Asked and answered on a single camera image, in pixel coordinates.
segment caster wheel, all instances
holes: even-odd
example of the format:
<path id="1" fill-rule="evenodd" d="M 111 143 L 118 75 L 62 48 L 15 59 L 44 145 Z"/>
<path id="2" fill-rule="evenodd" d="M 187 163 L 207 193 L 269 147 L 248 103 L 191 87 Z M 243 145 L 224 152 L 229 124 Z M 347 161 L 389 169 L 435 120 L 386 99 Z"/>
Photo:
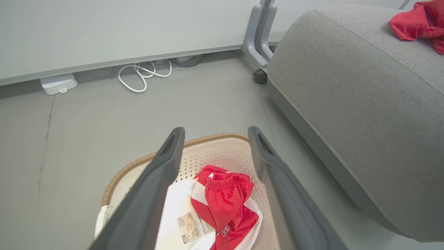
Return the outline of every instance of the caster wheel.
<path id="1" fill-rule="evenodd" d="M 267 73 L 262 69 L 253 72 L 253 81 L 257 84 L 265 84 L 267 82 Z"/>

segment red cloth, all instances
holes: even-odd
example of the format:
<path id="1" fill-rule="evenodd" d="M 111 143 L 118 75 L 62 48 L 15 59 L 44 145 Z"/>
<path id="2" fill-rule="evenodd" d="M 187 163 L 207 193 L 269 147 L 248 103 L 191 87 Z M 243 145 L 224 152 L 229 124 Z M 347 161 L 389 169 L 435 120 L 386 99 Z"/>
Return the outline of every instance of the red cloth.
<path id="1" fill-rule="evenodd" d="M 399 39 L 430 38 L 436 52 L 444 55 L 444 0 L 417 2 L 413 10 L 397 14 L 389 24 Z"/>
<path id="2" fill-rule="evenodd" d="M 191 204 L 199 217 L 217 231 L 211 249 L 251 249 L 262 213 L 250 198 L 254 186 L 250 177 L 207 165 L 193 183 Z"/>

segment black cable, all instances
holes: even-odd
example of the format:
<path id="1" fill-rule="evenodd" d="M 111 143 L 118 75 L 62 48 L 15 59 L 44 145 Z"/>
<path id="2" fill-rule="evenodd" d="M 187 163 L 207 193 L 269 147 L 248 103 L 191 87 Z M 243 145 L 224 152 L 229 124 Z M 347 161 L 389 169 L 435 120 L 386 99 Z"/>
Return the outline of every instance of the black cable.
<path id="1" fill-rule="evenodd" d="M 202 60 L 203 60 L 204 58 L 205 58 L 205 54 L 203 54 L 203 55 L 202 55 L 202 58 L 201 58 L 196 64 L 193 64 L 193 65 L 184 65 L 184 64 L 181 64 L 181 63 L 175 62 L 175 61 L 173 61 L 172 59 L 169 59 L 169 60 L 170 60 L 170 62 L 174 63 L 174 64 L 177 65 L 177 66 L 184 67 L 184 68 L 189 68 L 189 67 L 194 67 L 194 66 L 198 65 L 199 63 L 202 62 Z"/>

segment elastic waistband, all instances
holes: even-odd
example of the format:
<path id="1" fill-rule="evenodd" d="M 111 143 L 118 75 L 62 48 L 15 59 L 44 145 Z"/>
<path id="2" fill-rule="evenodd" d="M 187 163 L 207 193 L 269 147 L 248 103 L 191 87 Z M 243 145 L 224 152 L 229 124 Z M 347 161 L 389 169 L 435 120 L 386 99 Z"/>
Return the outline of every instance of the elastic waistband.
<path id="1" fill-rule="evenodd" d="M 250 177 L 242 173 L 214 173 L 213 178 L 208 177 L 206 186 L 212 189 L 222 189 L 229 187 L 234 182 L 249 190 L 252 190 L 254 187 Z"/>

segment red and white jersey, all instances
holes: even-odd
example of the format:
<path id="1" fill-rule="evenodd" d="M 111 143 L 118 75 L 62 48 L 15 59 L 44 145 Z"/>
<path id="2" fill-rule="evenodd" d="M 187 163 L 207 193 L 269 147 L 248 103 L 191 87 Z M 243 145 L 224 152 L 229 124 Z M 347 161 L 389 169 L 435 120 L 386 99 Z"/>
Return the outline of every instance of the red and white jersey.
<path id="1" fill-rule="evenodd" d="M 262 223 L 262 212 L 250 197 L 248 175 L 207 165 L 194 177 L 191 204 L 217 231 L 212 250 L 249 250 Z"/>

